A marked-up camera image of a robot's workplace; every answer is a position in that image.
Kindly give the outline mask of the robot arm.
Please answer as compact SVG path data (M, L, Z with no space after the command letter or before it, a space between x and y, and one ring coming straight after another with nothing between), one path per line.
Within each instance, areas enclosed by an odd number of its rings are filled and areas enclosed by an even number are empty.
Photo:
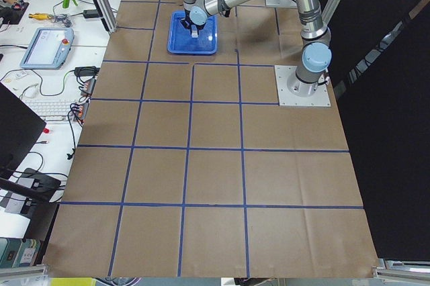
M182 26L199 32L209 17L221 15L228 17L230 11L251 0L183 0L185 17ZM293 80L301 85L322 85L321 75L331 63L332 52L329 48L331 33L323 21L319 0L295 0L301 23L303 41L301 62Z

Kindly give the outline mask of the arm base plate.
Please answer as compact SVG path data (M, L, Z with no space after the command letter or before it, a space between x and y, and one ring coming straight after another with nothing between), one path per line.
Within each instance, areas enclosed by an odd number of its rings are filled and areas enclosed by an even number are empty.
M275 65L275 80L280 107L330 107L324 75L313 84L296 77L297 66Z

